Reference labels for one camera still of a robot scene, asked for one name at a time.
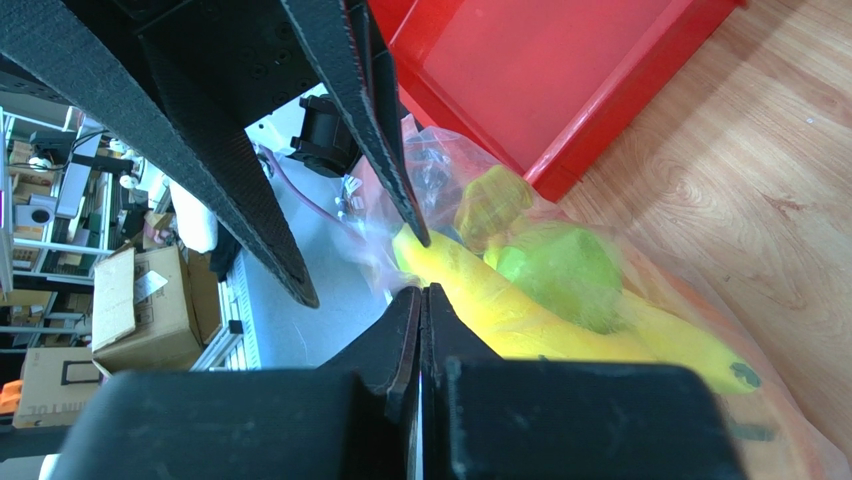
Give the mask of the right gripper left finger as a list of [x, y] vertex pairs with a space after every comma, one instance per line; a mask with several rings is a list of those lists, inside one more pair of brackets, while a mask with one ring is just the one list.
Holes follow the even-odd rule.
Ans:
[[70, 429], [56, 479], [409, 479], [422, 294], [313, 369], [130, 371]]

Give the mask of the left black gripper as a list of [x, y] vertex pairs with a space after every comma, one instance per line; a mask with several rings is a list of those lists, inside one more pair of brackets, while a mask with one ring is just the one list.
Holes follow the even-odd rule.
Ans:
[[269, 149], [286, 142], [288, 157], [329, 178], [351, 171], [354, 137], [402, 220], [423, 246], [431, 240], [405, 168], [395, 63], [369, 4], [281, 4], [4, 1], [1, 52], [184, 187], [316, 308], [242, 127]]

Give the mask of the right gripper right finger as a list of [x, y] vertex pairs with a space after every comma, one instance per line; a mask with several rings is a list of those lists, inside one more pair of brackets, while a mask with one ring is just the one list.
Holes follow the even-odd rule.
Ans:
[[425, 474], [743, 479], [716, 400], [672, 365], [504, 360], [433, 284], [421, 316]]

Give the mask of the clear zip top bag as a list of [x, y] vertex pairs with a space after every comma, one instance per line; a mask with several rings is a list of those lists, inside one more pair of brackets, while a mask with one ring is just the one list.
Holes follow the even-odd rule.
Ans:
[[369, 162], [344, 178], [340, 218], [371, 286], [441, 285], [507, 359], [668, 363], [719, 402], [756, 479], [847, 479], [846, 456], [805, 417], [751, 334], [613, 229], [572, 221], [461, 134], [402, 122], [405, 167], [431, 244], [401, 219]]

